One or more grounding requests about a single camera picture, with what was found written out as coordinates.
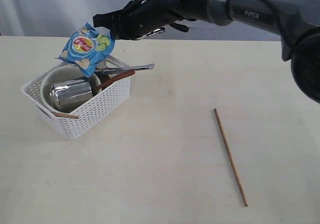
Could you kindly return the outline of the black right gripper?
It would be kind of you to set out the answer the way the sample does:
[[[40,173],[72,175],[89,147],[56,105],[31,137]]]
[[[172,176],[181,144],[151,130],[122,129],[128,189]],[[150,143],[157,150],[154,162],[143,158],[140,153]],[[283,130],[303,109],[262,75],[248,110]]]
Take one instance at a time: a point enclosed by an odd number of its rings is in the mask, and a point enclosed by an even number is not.
[[[207,20],[208,0],[132,0],[123,9],[93,16],[93,27],[109,30],[112,38],[134,40],[161,27],[180,32],[189,27],[179,21]]]

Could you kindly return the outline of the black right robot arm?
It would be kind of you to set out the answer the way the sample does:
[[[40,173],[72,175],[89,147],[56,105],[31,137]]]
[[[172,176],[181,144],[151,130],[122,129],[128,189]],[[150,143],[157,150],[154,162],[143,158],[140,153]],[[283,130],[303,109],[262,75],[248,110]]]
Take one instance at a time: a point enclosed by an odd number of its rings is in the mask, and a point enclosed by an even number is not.
[[[281,38],[281,57],[291,62],[299,89],[320,100],[320,0],[131,0],[124,8],[93,17],[94,27],[116,40],[140,40],[170,26],[181,32],[181,21],[217,26],[240,22]]]

